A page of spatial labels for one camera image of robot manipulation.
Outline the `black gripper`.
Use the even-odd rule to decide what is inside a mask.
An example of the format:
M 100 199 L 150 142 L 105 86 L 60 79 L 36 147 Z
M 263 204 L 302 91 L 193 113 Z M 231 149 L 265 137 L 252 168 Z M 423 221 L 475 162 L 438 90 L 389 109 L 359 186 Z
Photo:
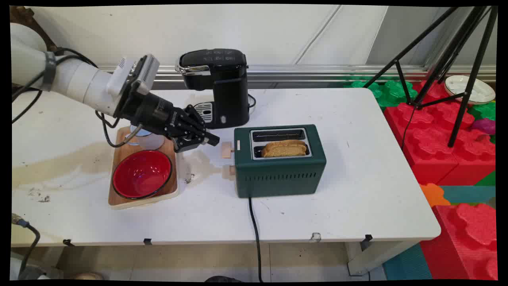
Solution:
M 191 122 L 185 122 L 187 116 L 184 111 Z M 204 119 L 193 105 L 187 105 L 183 110 L 152 93 L 124 94 L 117 105 L 117 116 L 130 121 L 133 126 L 142 125 L 142 129 L 148 132 L 171 138 L 176 153 L 196 149 L 203 144 L 217 146 L 220 142 L 218 136 L 207 130 Z M 189 124 L 198 135 L 191 133 Z

